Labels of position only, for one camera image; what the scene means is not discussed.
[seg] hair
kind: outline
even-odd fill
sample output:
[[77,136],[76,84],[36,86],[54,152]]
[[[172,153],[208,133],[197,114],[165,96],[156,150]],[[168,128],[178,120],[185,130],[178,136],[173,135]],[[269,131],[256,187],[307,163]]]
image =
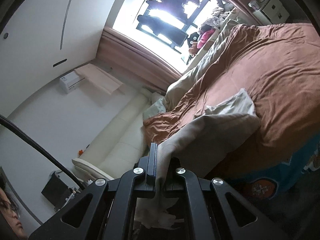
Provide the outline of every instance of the hair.
[[19,206],[17,202],[14,200],[14,198],[8,193],[8,191],[5,188],[6,182],[4,180],[4,177],[0,175],[0,188],[4,191],[5,195],[11,202],[11,205],[15,208],[15,210],[19,211]]

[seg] metal screw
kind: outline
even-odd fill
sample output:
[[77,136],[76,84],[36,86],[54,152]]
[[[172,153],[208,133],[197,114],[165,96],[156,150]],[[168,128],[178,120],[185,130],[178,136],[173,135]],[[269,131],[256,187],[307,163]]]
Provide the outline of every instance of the metal screw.
[[185,168],[176,168],[176,173],[178,173],[178,174],[183,174],[185,172],[186,172]]
[[212,180],[214,185],[221,186],[223,184],[223,180],[220,178],[215,178]]
[[143,173],[143,168],[135,168],[134,170],[133,170],[133,172],[135,173],[135,174],[141,174],[141,173]]
[[97,186],[103,186],[106,183],[105,179],[97,179],[96,180],[96,185]]

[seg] bed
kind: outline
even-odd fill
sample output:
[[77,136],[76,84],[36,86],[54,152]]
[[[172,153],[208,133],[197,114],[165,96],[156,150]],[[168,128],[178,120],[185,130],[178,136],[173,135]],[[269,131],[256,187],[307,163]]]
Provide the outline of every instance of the bed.
[[[319,173],[312,161],[318,156],[320,139],[319,48],[320,38],[310,24],[256,27],[229,20],[197,66],[169,87],[162,99],[167,112],[144,120],[146,140],[166,141],[203,114],[206,106],[216,106],[245,88],[260,128],[212,167],[206,178],[222,177],[243,195],[247,193],[291,239],[306,234],[310,226],[306,217],[312,221],[316,211],[311,214],[310,206],[299,203],[306,190],[294,185],[302,173],[310,171],[310,162],[314,176]],[[257,187],[260,193],[250,195],[253,189],[258,192]],[[264,188],[269,193],[262,194]],[[292,188],[297,188],[298,195],[288,194]],[[281,202],[289,195],[299,201],[289,201],[287,210],[299,206],[299,214],[283,210]],[[312,194],[312,200],[318,206],[318,195]],[[279,210],[282,216],[272,217]]]

